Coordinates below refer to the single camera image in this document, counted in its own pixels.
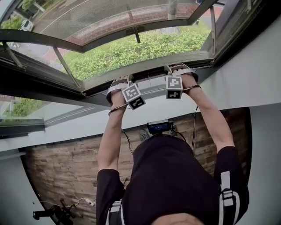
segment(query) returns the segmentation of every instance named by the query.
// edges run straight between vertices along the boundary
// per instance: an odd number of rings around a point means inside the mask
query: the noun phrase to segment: person
[[[184,89],[196,85],[189,73],[182,75],[182,81]],[[126,109],[115,110],[109,116],[98,153],[98,225],[106,223],[108,210],[118,200],[122,200],[125,225],[217,225],[220,175],[225,171],[230,171],[231,189],[240,197],[238,220],[247,211],[249,191],[225,118],[200,87],[186,94],[199,107],[216,145],[214,176],[203,169],[186,142],[159,134],[145,138],[133,152],[131,179],[124,189],[119,178],[118,158]],[[126,103],[121,91],[112,92],[112,103],[113,109]]]

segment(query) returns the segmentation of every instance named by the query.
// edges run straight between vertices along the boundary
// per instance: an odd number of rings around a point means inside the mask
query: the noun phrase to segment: electronic device
[[[174,123],[168,120],[161,120],[147,123],[148,131],[151,134],[161,134],[172,129]]]

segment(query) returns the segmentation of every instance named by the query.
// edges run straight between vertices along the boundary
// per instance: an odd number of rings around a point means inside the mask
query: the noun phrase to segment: road
[[[109,18],[106,22],[112,26],[114,21],[118,22],[118,20],[116,21],[116,18],[111,16],[116,14],[119,14],[120,17],[122,15],[127,16],[128,14],[124,12],[128,11],[128,8],[130,8],[131,11],[134,11],[134,9],[141,7],[142,11],[149,14],[149,10],[152,9],[153,6],[153,10],[160,9],[160,5],[167,4],[167,2],[168,0],[135,0],[133,3],[125,4],[122,0],[64,0],[49,9],[47,13],[36,21],[33,32],[60,39],[67,39],[74,33],[77,33],[80,36],[87,36],[84,35],[84,33],[88,32],[88,37],[94,38],[93,33],[97,33],[100,29],[99,27],[96,28],[97,24],[95,24],[95,22],[97,21]],[[179,3],[183,2],[185,4],[195,4],[195,0],[179,0]],[[209,16],[202,19],[208,26],[211,25]],[[92,30],[92,33],[87,31],[88,28],[92,29],[93,27],[95,30]],[[50,53],[52,53],[52,48],[49,46],[29,44],[24,47],[27,48],[29,52],[32,52],[33,55],[37,55],[40,58],[46,58],[48,60],[56,59],[55,54],[50,55]]]
[[[134,10],[167,3],[167,0],[134,0],[128,4],[124,0],[66,0],[49,10],[33,31],[65,39],[97,21],[128,11],[128,8]],[[195,0],[180,0],[179,3],[194,4]]]

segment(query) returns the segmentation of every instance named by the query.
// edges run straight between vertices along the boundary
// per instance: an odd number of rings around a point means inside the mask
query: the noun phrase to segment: power strip
[[[91,201],[90,199],[85,199],[85,201],[87,203],[89,203],[91,206],[94,206],[95,205],[95,202]]]

